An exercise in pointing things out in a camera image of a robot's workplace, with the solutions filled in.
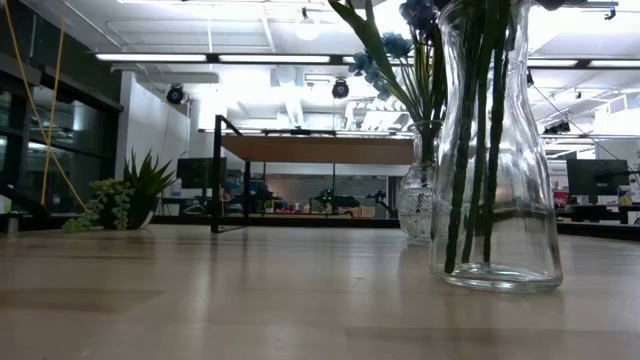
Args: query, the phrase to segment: wooden table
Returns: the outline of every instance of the wooden table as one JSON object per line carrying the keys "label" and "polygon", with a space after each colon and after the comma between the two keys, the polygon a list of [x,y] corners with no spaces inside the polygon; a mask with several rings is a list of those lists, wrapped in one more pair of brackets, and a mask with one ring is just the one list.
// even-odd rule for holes
{"label": "wooden table", "polygon": [[0,240],[2,359],[640,358],[640,244],[562,237],[547,295],[452,287],[399,230]]}

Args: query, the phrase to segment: clear glass vase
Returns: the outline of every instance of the clear glass vase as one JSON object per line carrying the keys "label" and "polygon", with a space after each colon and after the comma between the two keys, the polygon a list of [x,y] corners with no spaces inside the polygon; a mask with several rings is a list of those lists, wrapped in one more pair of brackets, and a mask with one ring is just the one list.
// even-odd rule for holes
{"label": "clear glass vase", "polygon": [[430,245],[432,237],[437,146],[423,137],[425,125],[424,122],[411,125],[413,164],[402,178],[398,192],[400,228],[409,236],[408,243],[413,245]]}
{"label": "clear glass vase", "polygon": [[[491,52],[486,86],[477,88],[468,85],[478,60],[465,31],[467,39],[474,37],[467,27],[474,24],[470,17],[477,16],[478,9],[471,7],[484,2],[454,0],[440,15],[449,106],[438,154],[430,268],[449,283],[476,289],[549,291],[562,282],[562,269],[545,154],[527,98],[532,0],[510,1],[509,26],[499,32],[507,56],[496,59]],[[492,112],[497,108],[493,78],[499,74],[494,73],[494,61],[506,69],[498,77],[505,88],[501,126],[494,124]],[[479,107],[485,93],[486,108]],[[492,211],[487,210],[491,201]]]}

